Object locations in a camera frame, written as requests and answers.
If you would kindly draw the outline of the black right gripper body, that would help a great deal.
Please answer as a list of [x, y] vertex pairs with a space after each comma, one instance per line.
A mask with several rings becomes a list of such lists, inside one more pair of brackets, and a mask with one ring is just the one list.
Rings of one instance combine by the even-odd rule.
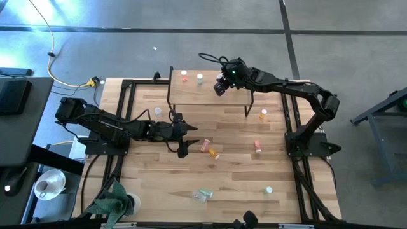
[[223, 62], [221, 68], [223, 88], [250, 88], [249, 68], [241, 58], [233, 59], [229, 62]]

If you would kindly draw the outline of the white box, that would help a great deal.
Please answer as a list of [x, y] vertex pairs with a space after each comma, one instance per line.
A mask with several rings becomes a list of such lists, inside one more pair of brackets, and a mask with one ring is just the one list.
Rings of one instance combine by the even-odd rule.
[[88, 156], [85, 151], [86, 146], [80, 143], [78, 138], [75, 137], [72, 142], [71, 150], [69, 152], [69, 158], [73, 160], [86, 160]]

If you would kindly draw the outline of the wooden shelf black metal legs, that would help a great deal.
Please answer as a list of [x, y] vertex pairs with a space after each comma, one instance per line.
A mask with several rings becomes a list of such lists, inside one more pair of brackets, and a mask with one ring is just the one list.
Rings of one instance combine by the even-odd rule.
[[[203, 83], [197, 84], [197, 74], [203, 74]], [[244, 89], [228, 89], [217, 96], [213, 86], [220, 70], [187, 70], [187, 81], [182, 80], [181, 70], [170, 68], [167, 104], [175, 109], [180, 105], [242, 106], [248, 115], [254, 103], [253, 94]]]

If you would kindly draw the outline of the white cup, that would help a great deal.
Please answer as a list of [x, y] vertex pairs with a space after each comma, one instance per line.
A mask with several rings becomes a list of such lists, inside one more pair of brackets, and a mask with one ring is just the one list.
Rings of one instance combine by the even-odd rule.
[[37, 197], [44, 197], [46, 194], [52, 192], [53, 186], [48, 181], [38, 181], [35, 186]]

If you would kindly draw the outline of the green plant white pot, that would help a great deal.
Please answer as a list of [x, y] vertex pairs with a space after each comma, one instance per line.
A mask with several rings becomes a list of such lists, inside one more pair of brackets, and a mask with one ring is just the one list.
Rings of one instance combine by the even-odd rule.
[[85, 212], [106, 215], [107, 222], [103, 229], [113, 229], [122, 217], [137, 214], [141, 208], [140, 198], [132, 193], [127, 193], [124, 186], [117, 180], [113, 181], [111, 191], [103, 189], [102, 195], [103, 197], [95, 199]]

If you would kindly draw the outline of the black desk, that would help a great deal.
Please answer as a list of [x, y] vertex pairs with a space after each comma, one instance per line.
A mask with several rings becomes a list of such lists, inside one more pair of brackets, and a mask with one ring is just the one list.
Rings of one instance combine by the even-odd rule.
[[[82, 173], [84, 167], [83, 163], [79, 161], [56, 154], [35, 144], [24, 154], [21, 162], [8, 165], [0, 163], [0, 227], [19, 225], [22, 222], [40, 165], [77, 175]], [[16, 195], [7, 196], [5, 194], [6, 176], [12, 169], [18, 167], [25, 169], [22, 187]]]

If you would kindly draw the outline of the dark grey desk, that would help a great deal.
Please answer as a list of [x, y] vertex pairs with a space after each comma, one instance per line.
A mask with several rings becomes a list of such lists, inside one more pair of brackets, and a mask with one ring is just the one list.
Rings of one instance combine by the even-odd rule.
[[31, 82], [22, 114], [0, 115], [0, 167], [24, 164], [46, 106], [53, 79], [49, 77], [24, 78]]

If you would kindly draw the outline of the black computer mouse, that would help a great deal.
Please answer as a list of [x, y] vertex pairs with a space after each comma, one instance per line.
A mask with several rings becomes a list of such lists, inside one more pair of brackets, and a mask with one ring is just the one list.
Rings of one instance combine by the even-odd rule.
[[6, 196], [15, 196], [21, 189], [27, 167], [12, 167], [6, 172], [3, 191]]

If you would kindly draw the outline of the grey blue table frame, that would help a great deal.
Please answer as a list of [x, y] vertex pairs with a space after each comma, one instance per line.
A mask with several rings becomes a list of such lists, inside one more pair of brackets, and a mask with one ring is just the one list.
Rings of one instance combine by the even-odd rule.
[[350, 119], [353, 125], [367, 121], [378, 147], [385, 174], [373, 186], [407, 181], [407, 87]]

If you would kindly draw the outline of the black rounded object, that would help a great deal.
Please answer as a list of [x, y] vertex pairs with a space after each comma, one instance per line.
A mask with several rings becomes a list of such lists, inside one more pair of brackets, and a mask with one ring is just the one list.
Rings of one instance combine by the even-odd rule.
[[243, 215], [244, 222], [239, 221], [236, 219], [232, 223], [232, 227], [234, 229], [254, 229], [258, 224], [258, 218], [252, 211], [247, 211]]

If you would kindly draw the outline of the silver aluminium extrusion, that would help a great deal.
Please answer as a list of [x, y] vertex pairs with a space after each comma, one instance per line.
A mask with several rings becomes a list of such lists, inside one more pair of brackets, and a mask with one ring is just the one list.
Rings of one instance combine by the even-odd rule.
[[305, 224], [278, 224], [278, 229], [315, 229], [314, 225]]
[[132, 222], [119, 222], [114, 226], [107, 226], [105, 223], [101, 224], [100, 229], [131, 229], [136, 228], [137, 223]]

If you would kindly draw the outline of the black closed laptop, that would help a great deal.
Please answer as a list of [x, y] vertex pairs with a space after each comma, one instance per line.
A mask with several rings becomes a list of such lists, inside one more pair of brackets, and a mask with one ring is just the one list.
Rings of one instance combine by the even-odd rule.
[[27, 80], [7, 81], [0, 90], [0, 116], [23, 113], [32, 83]]

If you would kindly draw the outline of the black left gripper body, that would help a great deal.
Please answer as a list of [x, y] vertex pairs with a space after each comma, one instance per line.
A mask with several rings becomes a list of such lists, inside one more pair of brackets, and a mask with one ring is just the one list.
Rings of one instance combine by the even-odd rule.
[[183, 136], [187, 134], [188, 128], [185, 121], [175, 121], [172, 124], [171, 138], [176, 142], [182, 142]]

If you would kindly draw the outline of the black flat device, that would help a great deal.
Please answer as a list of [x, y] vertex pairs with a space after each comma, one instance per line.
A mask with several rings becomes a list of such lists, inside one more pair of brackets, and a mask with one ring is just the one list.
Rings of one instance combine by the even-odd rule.
[[32, 76], [32, 69], [0, 67], [0, 75], [6, 76]]

